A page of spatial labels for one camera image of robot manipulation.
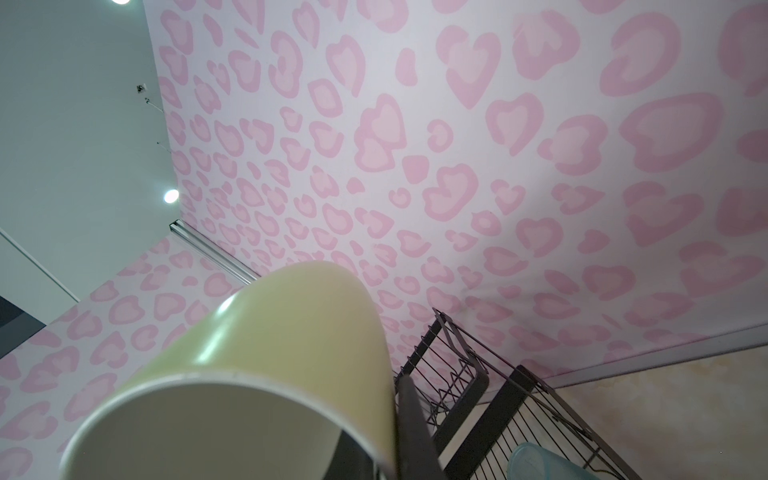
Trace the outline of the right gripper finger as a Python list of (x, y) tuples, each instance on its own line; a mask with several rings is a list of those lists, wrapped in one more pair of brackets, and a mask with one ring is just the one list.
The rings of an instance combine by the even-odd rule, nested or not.
[(402, 480), (445, 480), (436, 447), (422, 414), (418, 392), (409, 375), (397, 386), (397, 461)]

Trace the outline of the light green mug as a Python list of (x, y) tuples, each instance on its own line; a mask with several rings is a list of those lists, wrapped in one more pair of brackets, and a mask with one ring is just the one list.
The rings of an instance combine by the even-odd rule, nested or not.
[(320, 479), (349, 438), (397, 475), (393, 374), (366, 287), (326, 261), (244, 287), (81, 424), (64, 479)]

